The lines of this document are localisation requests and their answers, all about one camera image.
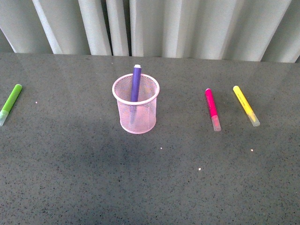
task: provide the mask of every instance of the curtain fold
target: curtain fold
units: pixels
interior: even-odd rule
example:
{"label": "curtain fold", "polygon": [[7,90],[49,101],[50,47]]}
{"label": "curtain fold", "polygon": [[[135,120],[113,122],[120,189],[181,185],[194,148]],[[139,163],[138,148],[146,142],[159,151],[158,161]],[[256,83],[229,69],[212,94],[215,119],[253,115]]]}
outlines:
{"label": "curtain fold", "polygon": [[0,0],[0,52],[299,62],[299,0]]}

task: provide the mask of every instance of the granite surface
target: granite surface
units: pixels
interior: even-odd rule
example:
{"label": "granite surface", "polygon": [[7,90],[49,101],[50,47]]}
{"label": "granite surface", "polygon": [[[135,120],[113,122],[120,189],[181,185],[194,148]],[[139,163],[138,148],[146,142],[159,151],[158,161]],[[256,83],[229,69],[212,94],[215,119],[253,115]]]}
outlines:
{"label": "granite surface", "polygon": [[[134,64],[161,88],[143,135],[122,129],[112,94]],[[300,224],[300,64],[0,53],[1,106],[16,83],[0,224]]]}

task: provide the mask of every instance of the pen holder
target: pen holder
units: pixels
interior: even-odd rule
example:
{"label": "pen holder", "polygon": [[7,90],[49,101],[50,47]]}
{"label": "pen holder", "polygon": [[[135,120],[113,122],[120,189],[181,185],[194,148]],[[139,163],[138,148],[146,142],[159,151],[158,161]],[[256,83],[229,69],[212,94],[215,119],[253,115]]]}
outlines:
{"label": "pen holder", "polygon": [[112,86],[117,99],[120,123],[132,134],[143,134],[154,128],[156,123],[156,98],[159,84],[151,76],[141,74],[137,102],[131,102],[132,74],[120,77]]}

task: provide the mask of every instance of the pink marker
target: pink marker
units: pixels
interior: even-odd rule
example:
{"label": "pink marker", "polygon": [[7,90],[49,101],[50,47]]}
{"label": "pink marker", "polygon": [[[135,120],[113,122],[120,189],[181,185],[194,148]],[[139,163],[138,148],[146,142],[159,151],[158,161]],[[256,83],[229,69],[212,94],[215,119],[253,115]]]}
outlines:
{"label": "pink marker", "polygon": [[211,89],[208,88],[205,90],[205,96],[206,96],[208,107],[210,109],[210,116],[211,116],[212,125],[214,127],[214,131],[220,131],[221,125],[220,125],[220,121],[219,121],[219,117],[218,117],[218,113],[217,113],[217,109],[215,106],[215,101]]}

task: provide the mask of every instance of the yellow marker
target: yellow marker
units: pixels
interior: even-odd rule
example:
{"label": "yellow marker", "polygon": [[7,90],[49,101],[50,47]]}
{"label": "yellow marker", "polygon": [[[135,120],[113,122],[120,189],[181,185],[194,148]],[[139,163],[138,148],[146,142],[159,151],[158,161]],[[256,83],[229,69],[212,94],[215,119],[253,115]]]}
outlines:
{"label": "yellow marker", "polygon": [[258,127],[261,123],[259,122],[258,118],[255,116],[254,111],[252,110],[251,106],[249,105],[248,101],[246,100],[245,96],[243,95],[243,92],[240,90],[238,86],[233,87],[233,91],[238,97],[241,105],[243,106],[246,114],[248,115],[251,123],[254,127]]}

